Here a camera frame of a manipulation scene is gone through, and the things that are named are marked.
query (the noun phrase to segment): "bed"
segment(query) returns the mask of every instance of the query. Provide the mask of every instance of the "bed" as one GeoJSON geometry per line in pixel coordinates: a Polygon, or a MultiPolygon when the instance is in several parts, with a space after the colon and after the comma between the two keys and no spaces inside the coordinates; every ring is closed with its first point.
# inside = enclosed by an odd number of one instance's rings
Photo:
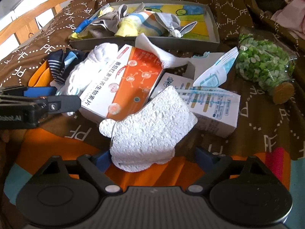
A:
{"type": "MultiPolygon", "coordinates": [[[[124,0],[72,0],[45,30],[0,62],[0,87],[28,85],[29,79],[45,61],[48,53],[69,47],[67,38],[75,27],[102,5],[118,1],[124,0]]],[[[152,186],[162,184],[185,187],[188,181],[192,182],[203,174],[192,163],[196,146],[206,148],[214,155],[230,155],[240,160],[256,155],[293,196],[294,204],[287,226],[305,228],[305,219],[301,214],[305,209],[305,198],[302,196],[305,185],[305,108],[302,106],[305,102],[305,42],[293,38],[284,28],[274,23],[267,13],[258,8],[255,0],[183,1],[209,5],[221,39],[219,51],[237,45],[242,26],[268,29],[294,48],[299,57],[294,72],[295,95],[283,105],[274,105],[268,94],[257,85],[237,77],[232,69],[226,83],[221,86],[241,95],[238,127],[232,135],[223,139],[194,128],[176,146],[176,157],[158,169],[157,177],[149,170],[130,174],[119,171],[114,166],[106,174],[124,187],[141,185],[143,181],[140,180],[143,179],[150,179],[148,184],[152,186]]],[[[44,9],[61,2],[53,2],[44,9]]],[[[4,30],[0,32],[1,40],[6,37],[4,30]]],[[[175,54],[193,55],[191,52],[175,54]]],[[[169,70],[179,75],[184,71],[185,66],[169,70]]],[[[10,138],[10,142],[0,149],[2,183],[7,177],[1,199],[3,228],[21,228],[24,225],[25,222],[15,207],[16,194],[50,156],[61,155],[63,159],[75,159],[81,154],[95,154],[109,148],[109,139],[100,134],[94,123],[78,113],[71,117],[51,117],[37,129],[11,131],[10,138]]]]}

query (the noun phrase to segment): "silver screw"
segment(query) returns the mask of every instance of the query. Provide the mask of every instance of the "silver screw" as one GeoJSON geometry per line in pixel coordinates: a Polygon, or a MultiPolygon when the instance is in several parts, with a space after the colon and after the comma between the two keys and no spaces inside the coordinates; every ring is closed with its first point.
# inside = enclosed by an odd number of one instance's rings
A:
{"type": "Polygon", "coordinates": [[[105,190],[108,192],[108,193],[117,193],[121,190],[120,186],[117,186],[115,184],[112,184],[112,185],[108,185],[105,187],[105,190]]]}
{"type": "Polygon", "coordinates": [[[191,185],[188,187],[188,190],[192,193],[200,193],[203,190],[203,187],[200,185],[191,185]]]}
{"type": "Polygon", "coordinates": [[[51,104],[50,109],[51,109],[51,110],[55,110],[55,109],[56,109],[56,106],[55,106],[54,104],[51,104]]]}

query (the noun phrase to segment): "pink fabric stripe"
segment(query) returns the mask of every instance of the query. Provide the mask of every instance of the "pink fabric stripe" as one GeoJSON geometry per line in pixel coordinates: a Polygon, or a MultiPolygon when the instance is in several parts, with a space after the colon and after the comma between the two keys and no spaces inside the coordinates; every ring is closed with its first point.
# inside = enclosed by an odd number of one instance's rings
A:
{"type": "Polygon", "coordinates": [[[284,148],[279,147],[271,153],[266,152],[265,165],[280,181],[283,178],[284,151],[284,148]]]}

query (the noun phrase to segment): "wooden bed frame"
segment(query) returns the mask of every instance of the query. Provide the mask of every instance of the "wooden bed frame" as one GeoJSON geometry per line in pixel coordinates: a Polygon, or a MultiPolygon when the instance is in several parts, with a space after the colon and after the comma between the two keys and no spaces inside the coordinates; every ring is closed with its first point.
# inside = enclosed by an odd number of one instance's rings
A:
{"type": "Polygon", "coordinates": [[[32,33],[39,31],[35,17],[39,16],[48,9],[52,9],[55,14],[61,11],[60,4],[67,0],[48,0],[36,8],[26,12],[22,16],[7,25],[0,31],[0,45],[5,42],[11,35],[15,34],[20,44],[27,41],[32,33]]]}

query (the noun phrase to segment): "textured white sponge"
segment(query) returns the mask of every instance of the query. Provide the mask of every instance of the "textured white sponge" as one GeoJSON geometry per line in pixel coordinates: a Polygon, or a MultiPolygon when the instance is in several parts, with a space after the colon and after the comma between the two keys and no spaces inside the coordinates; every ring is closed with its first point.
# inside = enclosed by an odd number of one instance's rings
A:
{"type": "Polygon", "coordinates": [[[196,123],[196,116],[169,86],[136,114],[118,122],[102,121],[100,133],[112,137],[110,154],[115,166],[137,172],[170,161],[176,144],[196,123]]]}

